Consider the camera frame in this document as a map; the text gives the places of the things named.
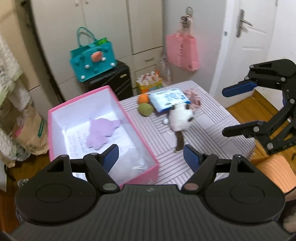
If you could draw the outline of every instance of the pink shopping bag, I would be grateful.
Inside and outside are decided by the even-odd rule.
[[[168,61],[189,71],[199,69],[196,39],[191,35],[191,17],[181,17],[178,33],[166,36]]]

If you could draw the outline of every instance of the purple plush toy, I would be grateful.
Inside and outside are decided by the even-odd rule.
[[[91,119],[89,127],[89,136],[86,139],[86,146],[93,147],[95,150],[100,149],[108,142],[106,137],[113,134],[114,130],[120,125],[119,120],[108,120],[104,118]]]

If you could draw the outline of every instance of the wardrobe door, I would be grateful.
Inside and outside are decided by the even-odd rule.
[[[84,26],[79,0],[31,0],[37,33],[51,72],[58,84],[75,76],[69,63],[77,48],[76,31]],[[81,35],[82,44],[88,44]]]
[[[131,55],[126,0],[81,0],[86,25],[97,39],[112,42],[115,58]]]
[[[162,0],[128,0],[133,54],[163,45]]]

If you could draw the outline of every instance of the table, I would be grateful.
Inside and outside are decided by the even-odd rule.
[[[224,137],[222,130],[226,126],[238,125],[239,122],[210,94],[193,81],[185,81],[163,89],[179,88],[195,89],[202,100],[201,108],[194,113],[192,126],[184,132],[185,144],[192,145],[196,150],[206,154],[216,154],[220,158],[232,158],[241,154],[250,158],[255,147],[253,138],[243,136]],[[177,141],[170,131],[169,125],[162,121],[167,114],[152,113],[149,117],[139,114],[138,97],[120,101],[135,127],[151,148],[160,164],[158,180],[155,184],[177,184],[179,188],[192,176],[193,171],[183,158],[183,151],[174,152]],[[225,178],[228,173],[218,173],[216,180]]]

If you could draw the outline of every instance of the white plush toy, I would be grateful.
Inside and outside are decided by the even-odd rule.
[[[193,111],[190,109],[189,104],[178,103],[170,109],[170,127],[177,137],[177,147],[175,152],[183,149],[184,137],[182,131],[187,130],[191,126],[193,119]]]

